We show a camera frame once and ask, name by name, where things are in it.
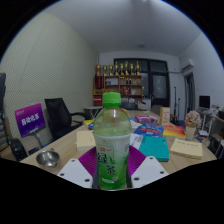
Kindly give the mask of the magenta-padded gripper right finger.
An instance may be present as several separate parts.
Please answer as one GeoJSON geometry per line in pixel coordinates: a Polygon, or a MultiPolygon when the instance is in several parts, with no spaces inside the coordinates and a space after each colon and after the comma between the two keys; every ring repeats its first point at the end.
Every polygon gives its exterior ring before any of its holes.
{"type": "Polygon", "coordinates": [[[129,147],[127,186],[141,188],[168,175],[154,156],[146,157],[133,146],[129,147]]]}

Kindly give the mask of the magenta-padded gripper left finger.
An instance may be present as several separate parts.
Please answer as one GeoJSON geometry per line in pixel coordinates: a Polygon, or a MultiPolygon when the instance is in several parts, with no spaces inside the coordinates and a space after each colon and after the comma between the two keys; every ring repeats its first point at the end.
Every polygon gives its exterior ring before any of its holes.
{"type": "Polygon", "coordinates": [[[72,158],[58,176],[84,188],[98,188],[97,152],[93,147],[79,159],[72,158]]]}

